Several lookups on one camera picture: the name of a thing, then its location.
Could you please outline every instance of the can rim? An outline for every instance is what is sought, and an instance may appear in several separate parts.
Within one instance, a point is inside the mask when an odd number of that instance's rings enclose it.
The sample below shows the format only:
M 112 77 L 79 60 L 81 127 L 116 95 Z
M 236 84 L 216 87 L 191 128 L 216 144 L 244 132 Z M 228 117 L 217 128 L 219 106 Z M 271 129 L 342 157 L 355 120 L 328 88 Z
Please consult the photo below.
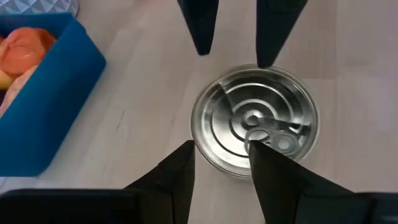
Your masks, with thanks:
M 203 98 L 205 97 L 205 93 L 210 90 L 212 87 L 214 87 L 215 85 L 218 85 L 219 82 L 222 82 L 223 80 L 232 77 L 233 75 L 235 75 L 236 73 L 239 72 L 243 72 L 243 71 L 250 71 L 250 70 L 257 70 L 257 71 L 271 71 L 271 72 L 276 72 L 280 75 L 285 76 L 288 79 L 292 80 L 292 84 L 294 86 L 296 86 L 296 88 L 298 88 L 299 90 L 301 90 L 301 92 L 305 95 L 306 99 L 308 100 L 308 102 L 310 103 L 310 106 L 314 112 L 314 127 L 316 127 L 316 131 L 315 134 L 312 137 L 312 143 L 311 145 L 309 145 L 309 147 L 307 148 L 306 151 L 303 151 L 302 153 L 299 154 L 299 156 L 297 157 L 297 162 L 301 162 L 303 161 L 313 150 L 313 147 L 315 146 L 315 144 L 317 143 L 319 134 L 320 134 L 320 129 L 321 129 L 321 124 L 320 124 L 320 112 L 317 106 L 317 103 L 315 102 L 315 100 L 312 97 L 311 91 L 309 90 L 309 88 L 306 86 L 306 84 L 304 84 L 303 81 L 301 81 L 299 78 L 297 78 L 295 75 L 293 75 L 292 73 L 283 70 L 281 68 L 278 67 L 268 67 L 268 68 L 259 68 L 256 64 L 246 64 L 246 65 L 239 65 L 237 67 L 233 67 L 230 68 L 229 70 L 223 72 L 221 75 L 218 75 L 215 79 L 213 79 L 211 82 L 209 82 L 209 84 L 207 84 L 204 88 L 202 88 L 202 90 L 200 91 L 199 95 L 197 96 L 196 100 L 195 100 L 195 104 L 193 105 L 192 108 L 192 112 L 190 115 L 190 134 L 191 137 L 195 140 L 195 145 L 198 148 L 200 154 L 205 158 L 205 160 L 207 161 L 207 163 L 211 164 L 212 166 L 216 167 L 217 169 L 232 175 L 234 177 L 239 177 L 239 178 L 243 178 L 243 179 L 251 179 L 251 175 L 244 175 L 244 174 L 239 174 L 236 172 L 232 172 L 228 169 L 225 169 L 223 166 L 221 166 L 220 164 L 218 164 L 216 161 L 214 161 L 207 153 L 206 150 L 204 148 L 202 148 L 201 144 L 199 144 L 199 142 L 197 141 L 198 139 L 198 134 L 195 131 L 196 130 L 196 124 L 193 120 L 193 118 L 197 117 L 198 115 L 198 106 L 200 104 L 200 102 L 203 101 Z

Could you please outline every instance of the light wood surface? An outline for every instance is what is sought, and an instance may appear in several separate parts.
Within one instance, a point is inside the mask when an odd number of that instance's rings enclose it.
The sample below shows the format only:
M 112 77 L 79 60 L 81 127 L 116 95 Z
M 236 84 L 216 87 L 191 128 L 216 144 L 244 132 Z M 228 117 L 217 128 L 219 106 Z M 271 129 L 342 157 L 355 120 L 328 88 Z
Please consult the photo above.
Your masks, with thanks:
M 302 164 L 351 190 L 398 192 L 398 2 L 310 0 L 277 59 L 309 87 L 321 112 Z M 255 0 L 220 0 L 211 54 L 195 52 L 177 0 L 82 0 L 78 19 L 108 66 L 48 170 L 0 178 L 21 187 L 118 189 L 185 140 L 201 89 L 255 63 Z M 197 153 L 190 223 L 263 223 L 250 181 Z

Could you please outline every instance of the white floor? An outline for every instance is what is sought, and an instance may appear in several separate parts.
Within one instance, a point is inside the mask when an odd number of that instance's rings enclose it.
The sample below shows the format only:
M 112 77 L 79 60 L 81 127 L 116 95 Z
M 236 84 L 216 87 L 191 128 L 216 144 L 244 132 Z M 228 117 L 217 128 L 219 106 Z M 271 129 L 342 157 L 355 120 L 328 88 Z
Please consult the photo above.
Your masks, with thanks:
M 190 139 L 200 90 L 255 63 L 255 0 L 220 0 L 211 54 L 199 57 L 177 0 L 81 0 L 79 20 L 108 66 L 49 169 L 21 187 L 122 188 Z M 398 192 L 398 1 L 310 0 L 275 65 L 321 111 L 303 165 L 351 190 Z M 263 223 L 250 182 L 197 154 L 190 223 Z

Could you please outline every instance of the blue bin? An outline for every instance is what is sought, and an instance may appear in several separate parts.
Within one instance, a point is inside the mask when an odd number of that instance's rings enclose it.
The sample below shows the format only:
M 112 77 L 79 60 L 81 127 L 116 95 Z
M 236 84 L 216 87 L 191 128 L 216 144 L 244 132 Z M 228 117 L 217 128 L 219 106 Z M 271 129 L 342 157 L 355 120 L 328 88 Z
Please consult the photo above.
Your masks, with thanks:
M 0 16 L 3 37 L 20 27 L 58 39 L 0 119 L 0 176 L 31 177 L 51 163 L 106 61 L 69 13 Z

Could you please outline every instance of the can lid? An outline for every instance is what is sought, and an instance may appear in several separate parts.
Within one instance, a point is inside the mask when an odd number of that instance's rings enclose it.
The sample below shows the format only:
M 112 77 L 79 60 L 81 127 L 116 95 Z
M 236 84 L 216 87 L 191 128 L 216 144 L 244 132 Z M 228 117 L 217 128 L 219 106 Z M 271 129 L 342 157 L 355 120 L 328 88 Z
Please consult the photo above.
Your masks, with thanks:
M 236 67 L 211 82 L 193 108 L 191 132 L 213 166 L 251 178 L 250 140 L 299 161 L 315 144 L 319 115 L 308 89 L 279 68 Z

